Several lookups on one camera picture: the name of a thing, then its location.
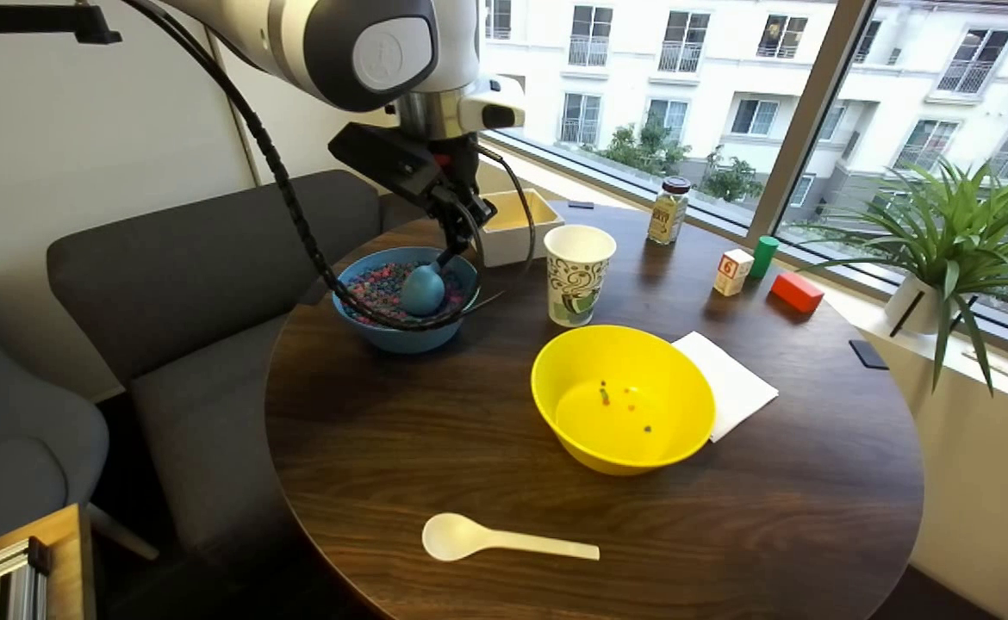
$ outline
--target paper cup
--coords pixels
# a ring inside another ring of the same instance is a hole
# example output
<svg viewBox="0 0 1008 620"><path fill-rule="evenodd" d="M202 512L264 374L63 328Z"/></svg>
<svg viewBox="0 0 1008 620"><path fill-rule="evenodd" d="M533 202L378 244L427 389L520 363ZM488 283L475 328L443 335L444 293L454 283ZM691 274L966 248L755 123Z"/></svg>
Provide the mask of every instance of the paper cup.
<svg viewBox="0 0 1008 620"><path fill-rule="evenodd" d="M599 228L566 224L546 233L546 290L550 321L587 326L600 297L615 239Z"/></svg>

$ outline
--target red block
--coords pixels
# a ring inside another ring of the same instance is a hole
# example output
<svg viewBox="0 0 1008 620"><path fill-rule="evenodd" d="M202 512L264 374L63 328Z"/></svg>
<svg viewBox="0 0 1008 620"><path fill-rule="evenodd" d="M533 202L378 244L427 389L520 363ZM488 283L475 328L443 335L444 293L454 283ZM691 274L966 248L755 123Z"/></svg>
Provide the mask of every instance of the red block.
<svg viewBox="0 0 1008 620"><path fill-rule="evenodd" d="M776 275L776 281L772 283L772 292L799 313L814 313L825 294L818 286L811 285L802 275L792 274L790 271Z"/></svg>

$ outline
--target glass jar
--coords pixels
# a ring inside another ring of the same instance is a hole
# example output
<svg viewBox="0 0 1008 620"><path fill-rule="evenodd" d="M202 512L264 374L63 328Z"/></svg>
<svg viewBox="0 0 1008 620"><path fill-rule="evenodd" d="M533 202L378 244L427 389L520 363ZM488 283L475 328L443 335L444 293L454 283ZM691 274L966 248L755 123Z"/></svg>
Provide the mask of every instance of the glass jar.
<svg viewBox="0 0 1008 620"><path fill-rule="evenodd" d="M690 189L691 183L682 176L666 176L661 182L661 193L653 201L653 213L649 216L650 240L668 245L680 235Z"/></svg>

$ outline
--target black cable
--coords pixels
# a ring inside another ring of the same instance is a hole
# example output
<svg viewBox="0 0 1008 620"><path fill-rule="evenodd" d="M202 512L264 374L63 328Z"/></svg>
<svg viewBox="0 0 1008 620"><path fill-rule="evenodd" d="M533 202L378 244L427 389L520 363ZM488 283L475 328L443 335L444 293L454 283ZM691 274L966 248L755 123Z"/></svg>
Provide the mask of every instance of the black cable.
<svg viewBox="0 0 1008 620"><path fill-rule="evenodd" d="M198 39L194 37L186 30L183 25L180 24L174 16L170 15L163 8L158 7L157 4L150 3L148 0L122 0L123 3L128 4L133 10L139 12L141 15L148 17L148 19L161 28L163 32L169 35L170 38L174 40L183 50L190 54L198 65L204 69L205 73L217 83L217 86L221 87L225 95L228 96L229 102L240 112L240 116L244 118L245 125L252 137L255 138L256 145L259 146L259 151L263 153L264 158L266 158L267 165L270 168L270 172L275 176L275 184L278 187L279 192L282 196L282 201L286 204L288 213L290 213L290 220L293 222L296 234L300 240L300 244L304 247L304 251L308 255L308 259L313 263L313 267L320 274L320 278L324 280L324 283L332 290L332 294L335 294L340 301L345 305L351 307L352 311L362 315L363 317L370 319L371 322L378 323L386 328L397 329L401 331L426 331L440 328L442 326L450 325L450 323L459 322L466 315L472 314L474 311L479 309L479 307L484 306L485 303L492 301L492 299L500 296L500 293L496 293L492 298L485 299L477 305L470 307L462 307L461 305L456 307L456 309L450 311L442 317L430 319L429 321L423 322L402 322L396 317L390 316L389 314L382 313L382 311L374 309L370 305L365 304L362 299L355 297L354 293L351 293L347 286L344 285L342 281L335 275L335 271L332 271L328 260L324 258L324 253L320 251L319 244L317 244L316 237L311 235L311 230L308 227L308 222L304 217L304 211L300 209L300 203L298 198L296 198L296 192L293 191L293 185L290 181L290 176L288 176L288 171L286 170L286 165L281 161L281 157L278 154L278 150L271 141L270 134L267 133L266 128L263 126L263 122L260 121L259 116L249 105L247 99L244 98L243 93L240 93L239 88L233 84L232 80L225 74L223 68L218 66L217 59L210 54L209 51L202 47ZM530 233L530 245L527 251L527 263L524 264L523 272L527 271L530 266L530 260L535 251L535 229L534 229L534 219L532 219L530 214L530 209L527 205L527 199L524 197L523 189L520 188L519 179L512 172L512 169L507 165L507 162L503 161L503 157L499 154L493 153L488 149L482 148L478 145L478 150L491 156L494 160L500 162L507 169L508 175L512 177L512 182L515 184L516 192L519 193L519 199L521 204L523 204L524 212L527 215L527 223ZM480 240L480 235L478 233L477 223L473 221L472 215L464 207L464 205L458 205L460 207L460 212L462 216L465 217L466 222L470 224L473 228L474 235ZM483 246L478 246L478 250L481 251ZM473 294L480 290L481 277L478 274L476 282L474 282Z"/></svg>

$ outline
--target jar lid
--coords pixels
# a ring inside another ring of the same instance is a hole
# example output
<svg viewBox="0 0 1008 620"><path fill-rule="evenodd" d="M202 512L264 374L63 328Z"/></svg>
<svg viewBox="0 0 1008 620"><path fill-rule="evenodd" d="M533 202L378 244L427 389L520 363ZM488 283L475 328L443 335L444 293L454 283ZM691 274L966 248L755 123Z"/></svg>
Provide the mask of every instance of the jar lid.
<svg viewBox="0 0 1008 620"><path fill-rule="evenodd" d="M686 194L691 189L691 183L684 176L665 176L661 182L661 190L670 194Z"/></svg>

